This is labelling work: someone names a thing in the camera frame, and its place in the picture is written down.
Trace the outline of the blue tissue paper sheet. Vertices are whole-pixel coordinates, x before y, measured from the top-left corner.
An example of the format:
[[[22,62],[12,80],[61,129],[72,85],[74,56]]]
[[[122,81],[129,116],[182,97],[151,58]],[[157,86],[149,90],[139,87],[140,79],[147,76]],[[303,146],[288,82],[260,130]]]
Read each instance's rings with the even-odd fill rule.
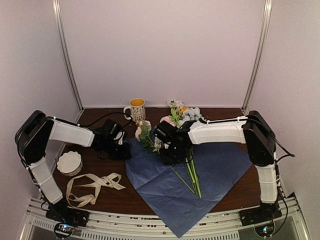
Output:
[[[193,147],[201,196],[192,193],[184,164],[162,163],[135,138],[125,171],[133,188],[178,238],[214,208],[252,165],[249,155],[233,143],[206,143]]]

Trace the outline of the white hydrangea fake flower bunch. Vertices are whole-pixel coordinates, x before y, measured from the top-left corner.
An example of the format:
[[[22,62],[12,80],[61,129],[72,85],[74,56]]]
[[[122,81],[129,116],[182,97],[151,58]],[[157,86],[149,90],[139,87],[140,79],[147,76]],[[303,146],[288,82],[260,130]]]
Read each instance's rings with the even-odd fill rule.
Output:
[[[165,144],[158,138],[154,138],[153,152],[160,155],[160,150],[165,148]]]

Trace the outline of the orange fake flower stem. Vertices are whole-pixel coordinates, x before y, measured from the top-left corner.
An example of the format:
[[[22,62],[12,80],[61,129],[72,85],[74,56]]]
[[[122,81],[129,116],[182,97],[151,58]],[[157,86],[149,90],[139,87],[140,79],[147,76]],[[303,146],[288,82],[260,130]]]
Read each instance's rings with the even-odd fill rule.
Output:
[[[189,108],[188,107],[182,107],[179,110],[179,114],[183,114],[185,111],[187,111]]]

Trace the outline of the floral mug yellow inside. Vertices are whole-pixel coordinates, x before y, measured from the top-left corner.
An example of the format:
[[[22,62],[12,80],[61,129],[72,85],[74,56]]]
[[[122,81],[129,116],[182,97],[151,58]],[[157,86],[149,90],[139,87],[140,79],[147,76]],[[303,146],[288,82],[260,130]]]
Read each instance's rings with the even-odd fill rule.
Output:
[[[142,98],[134,98],[129,102],[129,105],[123,109],[126,120],[140,122],[146,119],[145,100]]]

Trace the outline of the pink fake flower stem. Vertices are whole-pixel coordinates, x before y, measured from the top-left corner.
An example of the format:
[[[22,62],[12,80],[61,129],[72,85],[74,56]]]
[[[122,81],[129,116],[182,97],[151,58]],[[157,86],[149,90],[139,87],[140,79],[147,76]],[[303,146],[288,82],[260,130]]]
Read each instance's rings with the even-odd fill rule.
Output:
[[[167,116],[162,117],[159,122],[160,122],[160,123],[162,123],[162,122],[167,122],[167,123],[169,123],[170,125],[172,125],[172,126],[174,126],[174,127],[177,126],[176,123],[174,122],[172,116],[170,116],[170,115],[167,115]]]

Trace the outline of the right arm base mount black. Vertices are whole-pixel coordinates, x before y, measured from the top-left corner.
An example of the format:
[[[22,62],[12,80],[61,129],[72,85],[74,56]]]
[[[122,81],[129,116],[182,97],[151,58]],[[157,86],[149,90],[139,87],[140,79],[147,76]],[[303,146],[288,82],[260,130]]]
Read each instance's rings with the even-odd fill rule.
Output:
[[[241,210],[239,218],[242,226],[260,224],[272,221],[282,216],[278,200],[275,203],[260,203],[258,207]]]

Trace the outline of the white small fake flower stem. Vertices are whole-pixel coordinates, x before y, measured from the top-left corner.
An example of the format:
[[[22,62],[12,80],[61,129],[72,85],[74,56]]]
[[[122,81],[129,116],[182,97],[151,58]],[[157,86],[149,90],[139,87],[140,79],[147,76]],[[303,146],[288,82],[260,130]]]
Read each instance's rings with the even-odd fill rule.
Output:
[[[182,119],[182,109],[184,107],[182,101],[171,99],[166,102],[167,106],[170,107],[171,119],[176,126],[179,126],[179,121]]]

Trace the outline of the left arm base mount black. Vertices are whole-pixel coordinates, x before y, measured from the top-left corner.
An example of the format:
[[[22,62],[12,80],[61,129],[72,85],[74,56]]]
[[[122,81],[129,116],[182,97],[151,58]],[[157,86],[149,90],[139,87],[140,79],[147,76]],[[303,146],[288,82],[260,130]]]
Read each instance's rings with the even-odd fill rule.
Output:
[[[86,227],[90,216],[86,210],[71,208],[65,197],[55,204],[44,200],[40,207],[47,219],[56,221],[53,233],[59,240],[69,238],[77,227]]]

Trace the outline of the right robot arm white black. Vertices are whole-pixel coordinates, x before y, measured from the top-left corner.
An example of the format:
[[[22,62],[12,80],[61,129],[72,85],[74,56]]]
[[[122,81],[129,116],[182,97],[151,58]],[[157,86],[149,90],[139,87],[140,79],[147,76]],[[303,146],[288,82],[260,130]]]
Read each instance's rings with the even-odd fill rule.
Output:
[[[256,210],[259,220],[268,220],[275,212],[279,196],[278,163],[280,147],[286,157],[295,157],[276,138],[274,131],[262,117],[252,110],[247,115],[222,120],[187,120],[180,127],[162,121],[154,130],[154,136],[168,145],[160,151],[164,163],[185,160],[194,145],[207,143],[245,144],[249,160],[258,173],[260,205]]]

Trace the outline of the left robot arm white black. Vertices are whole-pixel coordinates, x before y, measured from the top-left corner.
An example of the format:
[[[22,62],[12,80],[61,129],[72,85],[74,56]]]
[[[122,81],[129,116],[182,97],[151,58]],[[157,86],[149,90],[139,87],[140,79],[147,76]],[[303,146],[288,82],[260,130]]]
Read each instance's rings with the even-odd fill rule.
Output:
[[[53,204],[52,213],[61,222],[72,218],[72,211],[61,203],[63,193],[58,187],[47,160],[47,152],[55,142],[91,148],[97,153],[106,153],[111,160],[128,160],[131,146],[126,142],[124,127],[107,119],[100,127],[80,125],[35,110],[16,132],[14,142],[20,161],[29,172],[32,181]]]

